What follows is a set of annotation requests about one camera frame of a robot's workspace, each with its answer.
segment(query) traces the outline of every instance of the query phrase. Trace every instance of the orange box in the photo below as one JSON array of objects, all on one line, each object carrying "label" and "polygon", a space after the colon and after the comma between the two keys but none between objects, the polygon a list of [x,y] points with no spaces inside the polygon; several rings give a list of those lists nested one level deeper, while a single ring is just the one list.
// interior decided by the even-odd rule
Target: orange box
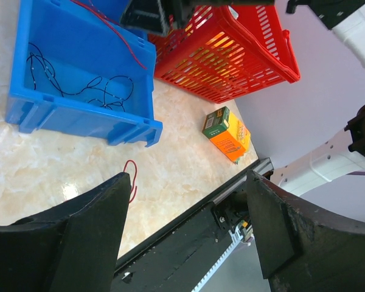
[{"label": "orange box", "polygon": [[226,106],[207,116],[203,134],[234,163],[250,147],[249,130]]}]

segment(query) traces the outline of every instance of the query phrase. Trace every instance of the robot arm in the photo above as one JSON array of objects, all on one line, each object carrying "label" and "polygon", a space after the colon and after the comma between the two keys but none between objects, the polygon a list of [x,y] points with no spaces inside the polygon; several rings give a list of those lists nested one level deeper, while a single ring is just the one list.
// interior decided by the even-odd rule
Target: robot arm
[{"label": "robot arm", "polygon": [[365,169],[365,106],[345,129],[292,164],[274,171],[271,181],[297,196],[342,175]]}]

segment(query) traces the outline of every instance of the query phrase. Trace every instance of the blue plastic crate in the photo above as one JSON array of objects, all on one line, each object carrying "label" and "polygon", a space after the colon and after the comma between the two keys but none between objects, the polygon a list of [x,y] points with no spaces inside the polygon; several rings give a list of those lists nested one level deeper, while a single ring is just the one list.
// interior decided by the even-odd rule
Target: blue plastic crate
[{"label": "blue plastic crate", "polygon": [[111,29],[70,0],[21,0],[6,121],[23,133],[44,128],[110,145],[157,143],[155,47],[115,28],[147,69]]}]

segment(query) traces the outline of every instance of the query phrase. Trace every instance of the red wire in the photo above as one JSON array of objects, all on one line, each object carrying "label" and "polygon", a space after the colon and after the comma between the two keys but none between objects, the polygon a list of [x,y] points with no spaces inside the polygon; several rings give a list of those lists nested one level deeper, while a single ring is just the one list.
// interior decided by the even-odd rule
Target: red wire
[{"label": "red wire", "polygon": [[97,13],[104,17],[105,20],[108,20],[109,22],[115,24],[116,26],[120,26],[119,23],[117,23],[115,20],[108,18],[103,12],[101,12],[95,5],[93,5],[92,0],[89,0],[90,5],[94,8],[93,11],[97,10]]},{"label": "red wire", "polygon": [[73,3],[83,7],[84,9],[90,11],[91,13],[93,13],[99,20],[103,21],[104,24],[106,26],[108,26],[116,35],[119,36],[119,38],[125,43],[125,45],[127,46],[128,50],[130,51],[131,55],[133,56],[133,58],[136,60],[136,62],[139,64],[140,67],[144,68],[145,70],[147,70],[147,68],[138,60],[138,58],[135,56],[133,50],[131,49],[130,45],[127,43],[127,41],[124,39],[124,37],[120,34],[120,32],[118,32],[112,25],[110,25],[108,23],[108,21],[104,18],[106,17],[104,15],[104,17],[97,13],[95,10],[93,10],[92,8],[90,8],[88,5],[85,5],[84,3],[79,2],[78,0],[71,0]]},{"label": "red wire", "polygon": [[130,162],[131,162],[132,164],[134,164],[134,166],[135,166],[135,174],[134,174],[134,179],[133,179],[133,186],[131,187],[131,193],[133,193],[133,191],[134,191],[134,195],[133,195],[133,197],[129,200],[128,204],[130,204],[132,201],[134,201],[134,199],[135,199],[135,197],[136,197],[136,191],[137,191],[137,189],[138,189],[138,186],[135,186],[136,175],[137,175],[137,173],[138,173],[138,168],[137,168],[137,166],[136,166],[135,161],[133,161],[133,160],[128,160],[128,161],[126,162],[126,164],[124,165],[123,172],[126,172],[127,166],[128,166],[128,164],[129,164]]}]

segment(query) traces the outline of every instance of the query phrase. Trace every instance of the red basket handle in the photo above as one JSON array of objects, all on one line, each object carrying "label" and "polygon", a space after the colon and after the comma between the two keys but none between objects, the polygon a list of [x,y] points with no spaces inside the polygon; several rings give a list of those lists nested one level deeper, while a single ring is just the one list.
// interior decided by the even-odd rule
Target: red basket handle
[{"label": "red basket handle", "polygon": [[295,58],[294,52],[293,52],[293,47],[292,47],[292,44],[290,41],[290,31],[285,29],[282,31],[282,34],[285,38],[285,42],[287,43],[288,50],[290,51],[290,56],[291,56],[293,72],[290,72],[291,73],[290,75],[294,79],[293,82],[296,82],[296,81],[300,80],[301,75],[300,75],[299,65],[297,64],[297,61],[296,61],[296,58]]},{"label": "red basket handle", "polygon": [[278,61],[278,59],[272,55],[270,52],[266,50],[264,46],[262,46],[257,38],[249,32],[243,25],[241,25],[238,21],[234,19],[234,17],[231,15],[231,12],[228,8],[225,7],[218,7],[216,8],[217,12],[220,12],[220,14],[224,17],[224,20],[226,23],[233,27],[234,30],[229,30],[229,34],[231,35],[240,35],[248,40],[248,43],[252,45],[254,43],[255,50],[254,52],[257,54],[257,57],[259,57],[263,62],[270,63],[270,66],[278,68],[277,73],[283,77],[286,81],[290,83],[294,83],[298,80],[300,80],[300,70],[299,66],[297,65],[297,62],[294,57],[293,48],[290,41],[290,32],[289,30],[283,31],[283,37],[285,38],[285,41],[287,42],[288,50],[290,53],[291,58],[291,64],[293,68],[288,67],[287,65],[281,63]]}]

